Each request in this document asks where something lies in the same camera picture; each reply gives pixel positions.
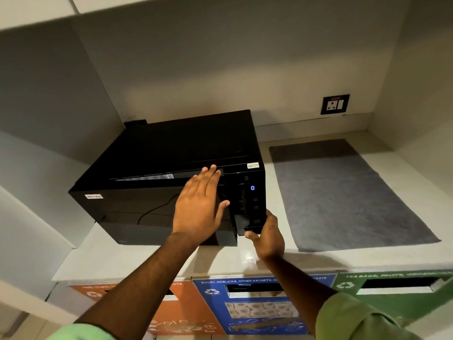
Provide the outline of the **person's right hand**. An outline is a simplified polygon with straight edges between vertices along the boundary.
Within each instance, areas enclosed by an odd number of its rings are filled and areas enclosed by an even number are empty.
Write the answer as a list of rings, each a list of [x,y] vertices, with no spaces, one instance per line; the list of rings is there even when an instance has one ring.
[[[280,233],[277,217],[269,210],[266,210],[266,216],[266,222],[259,234],[259,241],[252,242],[256,254],[261,261],[283,257],[285,252],[285,241]]]

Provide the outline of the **light green shirt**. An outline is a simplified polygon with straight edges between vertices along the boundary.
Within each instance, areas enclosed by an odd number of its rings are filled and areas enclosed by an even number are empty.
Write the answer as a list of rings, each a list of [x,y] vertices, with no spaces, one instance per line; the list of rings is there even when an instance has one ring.
[[[95,306],[76,322],[64,326],[46,340],[139,340],[146,333],[139,322],[138,308]],[[378,309],[345,294],[337,293],[320,308],[315,340],[423,340],[400,327]]]

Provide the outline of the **person's left forearm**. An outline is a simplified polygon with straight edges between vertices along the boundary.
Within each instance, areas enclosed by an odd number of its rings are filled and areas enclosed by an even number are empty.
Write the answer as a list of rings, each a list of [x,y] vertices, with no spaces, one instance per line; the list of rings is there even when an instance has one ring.
[[[175,277],[202,242],[198,233],[171,234],[75,323],[99,327],[117,340],[141,340]]]

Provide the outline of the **green waste bin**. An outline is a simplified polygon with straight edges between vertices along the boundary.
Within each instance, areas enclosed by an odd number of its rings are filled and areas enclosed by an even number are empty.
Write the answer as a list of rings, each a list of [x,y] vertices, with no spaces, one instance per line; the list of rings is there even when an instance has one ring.
[[[408,326],[453,299],[453,269],[342,272],[331,287]]]

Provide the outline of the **black wall power socket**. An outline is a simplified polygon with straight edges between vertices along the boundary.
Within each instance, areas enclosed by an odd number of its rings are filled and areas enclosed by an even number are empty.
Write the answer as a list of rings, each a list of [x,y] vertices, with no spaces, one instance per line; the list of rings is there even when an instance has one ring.
[[[350,94],[324,97],[321,107],[321,115],[345,113],[348,107]]]

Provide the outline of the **orange waste bin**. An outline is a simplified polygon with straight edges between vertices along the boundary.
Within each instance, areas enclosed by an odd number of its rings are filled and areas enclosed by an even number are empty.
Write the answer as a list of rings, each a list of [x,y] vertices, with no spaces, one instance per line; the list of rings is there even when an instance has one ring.
[[[95,302],[76,322],[100,326],[120,340],[140,339],[145,331],[154,336],[226,335],[190,279],[177,278],[163,290],[153,283],[129,288],[125,283],[71,283]]]

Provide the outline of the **black microwave oven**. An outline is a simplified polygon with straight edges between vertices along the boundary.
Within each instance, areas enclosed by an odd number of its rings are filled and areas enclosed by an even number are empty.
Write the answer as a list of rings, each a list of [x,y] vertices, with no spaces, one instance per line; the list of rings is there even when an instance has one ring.
[[[237,246],[266,222],[265,168],[250,110],[148,124],[129,122],[69,190],[120,245],[164,243],[177,198],[202,167],[221,171],[217,203],[229,200],[204,246]]]

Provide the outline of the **blue waste bin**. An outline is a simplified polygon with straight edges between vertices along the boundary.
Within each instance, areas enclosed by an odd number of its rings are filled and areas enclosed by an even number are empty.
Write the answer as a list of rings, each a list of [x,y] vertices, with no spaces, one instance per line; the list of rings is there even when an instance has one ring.
[[[209,276],[193,278],[192,282],[227,335],[309,333],[274,276]]]

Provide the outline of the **person's right forearm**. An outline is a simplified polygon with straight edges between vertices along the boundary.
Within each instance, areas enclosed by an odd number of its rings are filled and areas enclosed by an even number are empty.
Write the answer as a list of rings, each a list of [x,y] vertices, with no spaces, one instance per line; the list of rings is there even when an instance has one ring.
[[[276,277],[309,331],[317,337],[316,321],[324,303],[337,292],[287,262],[281,255],[260,257]]]

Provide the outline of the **grey rectangular mat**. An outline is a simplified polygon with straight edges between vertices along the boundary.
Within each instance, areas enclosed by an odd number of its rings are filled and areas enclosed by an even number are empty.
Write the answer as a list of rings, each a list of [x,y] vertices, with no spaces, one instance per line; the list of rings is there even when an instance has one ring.
[[[441,242],[345,139],[269,153],[299,252]]]

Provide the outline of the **person's left hand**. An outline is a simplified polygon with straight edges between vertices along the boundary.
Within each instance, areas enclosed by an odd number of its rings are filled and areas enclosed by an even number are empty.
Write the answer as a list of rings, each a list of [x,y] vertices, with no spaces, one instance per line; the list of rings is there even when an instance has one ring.
[[[221,171],[217,169],[217,188]],[[201,172],[194,175],[185,184],[175,205],[173,234],[184,235],[195,245],[200,245],[219,228],[221,223],[214,223],[215,210],[218,206],[217,189],[201,190]]]

